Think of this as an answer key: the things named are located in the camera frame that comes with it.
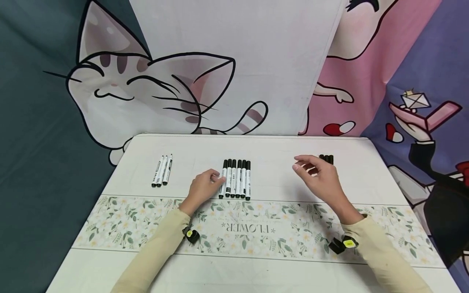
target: human hand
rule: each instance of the human hand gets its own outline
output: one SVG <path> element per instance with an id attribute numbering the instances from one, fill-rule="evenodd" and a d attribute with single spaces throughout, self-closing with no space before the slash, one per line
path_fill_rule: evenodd
<path id="1" fill-rule="evenodd" d="M 214 195 L 225 182 L 225 177 L 219 178 L 218 176 L 220 176 L 220 173 L 213 169 L 197 175 L 195 179 L 192 180 L 189 194 L 181 203 L 179 209 L 187 215 L 192 216 L 199 206 Z"/>
<path id="2" fill-rule="evenodd" d="M 341 223 L 351 225 L 363 219 L 345 196 L 334 165 L 313 155 L 296 156 L 295 160 L 293 170 L 315 196 L 334 210 Z"/>

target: cartoon hand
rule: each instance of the cartoon hand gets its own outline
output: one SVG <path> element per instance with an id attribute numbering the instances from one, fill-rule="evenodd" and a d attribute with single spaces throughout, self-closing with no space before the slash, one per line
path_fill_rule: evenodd
<path id="1" fill-rule="evenodd" d="M 427 133 L 423 128 L 412 124 L 412 123 L 405 123 L 399 117 L 395 116 L 397 123 L 402 127 L 402 129 L 415 138 L 418 142 L 427 142 L 431 141 L 431 136 Z"/>
<path id="2" fill-rule="evenodd" d="M 341 104 L 342 102 L 353 103 L 354 101 L 353 96 L 350 95 L 347 91 L 332 87 L 326 87 L 320 83 L 316 84 L 314 94 L 316 96 L 335 97 L 335 100 L 339 104 Z"/>

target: cat eye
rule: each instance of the cat eye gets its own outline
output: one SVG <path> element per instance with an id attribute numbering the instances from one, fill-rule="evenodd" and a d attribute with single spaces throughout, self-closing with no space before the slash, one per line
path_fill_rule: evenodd
<path id="1" fill-rule="evenodd" d="M 379 10 L 378 0 L 350 0 L 350 4 L 346 7 L 347 12 L 363 3 L 370 3 L 373 6 L 373 9 L 375 10 L 375 12 L 378 12 Z"/>

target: left hand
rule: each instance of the left hand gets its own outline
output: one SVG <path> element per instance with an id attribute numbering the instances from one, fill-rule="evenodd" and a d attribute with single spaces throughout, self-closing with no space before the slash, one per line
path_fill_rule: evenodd
<path id="1" fill-rule="evenodd" d="M 219 178 L 218 176 L 220 176 L 220 173 L 213 169 L 197 175 L 190 185 L 187 198 L 181 203 L 179 209 L 187 215 L 192 216 L 226 181 L 225 177 Z"/>

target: red heart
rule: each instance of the red heart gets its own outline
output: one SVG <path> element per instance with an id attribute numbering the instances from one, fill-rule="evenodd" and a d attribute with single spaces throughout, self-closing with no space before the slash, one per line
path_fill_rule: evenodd
<path id="1" fill-rule="evenodd" d="M 356 124 L 353 121 L 347 121 L 342 125 L 331 123 L 324 126 L 323 132 L 329 136 L 341 136 L 352 130 L 355 125 Z"/>

